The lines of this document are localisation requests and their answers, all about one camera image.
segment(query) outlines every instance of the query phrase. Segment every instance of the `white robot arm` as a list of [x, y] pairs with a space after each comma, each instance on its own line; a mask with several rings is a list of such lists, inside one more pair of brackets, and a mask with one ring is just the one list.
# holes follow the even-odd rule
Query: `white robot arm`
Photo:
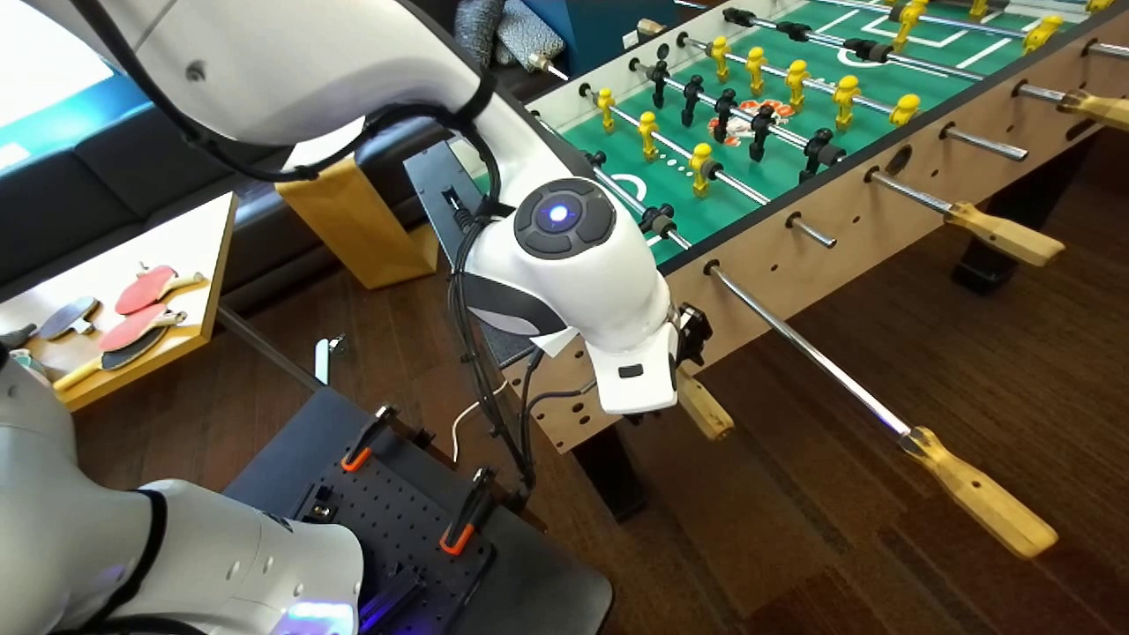
[[[38, 11], [103, 47], [70, 0]], [[584, 333], [609, 411], [679, 403], [668, 281], [636, 217], [406, 0], [106, 0], [152, 84], [230, 141], [293, 145], [391, 105], [474, 121], [519, 209], [470, 245], [467, 302], [546, 351]]]

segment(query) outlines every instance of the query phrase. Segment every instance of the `floor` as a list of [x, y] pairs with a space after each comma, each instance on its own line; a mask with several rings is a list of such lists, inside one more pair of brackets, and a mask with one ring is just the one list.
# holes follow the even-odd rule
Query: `floor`
[[[768, 333], [707, 375], [739, 433], [671, 411], [621, 428], [651, 509], [614, 522], [572, 455], [536, 438], [533, 516], [610, 575], [609, 630], [1129, 630], [1129, 182], [1102, 136], [1053, 217], [1071, 250], [1004, 291], [951, 281], [953, 229], [793, 323], [910, 422], [1004, 478], [1059, 532], [1011, 558], [825, 375]], [[298, 362], [345, 333], [333, 385], [439, 433], [470, 406], [446, 281], [359, 291], [327, 276], [252, 322]], [[78, 415], [83, 465], [136, 487], [227, 487], [303, 388], [220, 333]], [[481, 415], [463, 469], [506, 465]]]

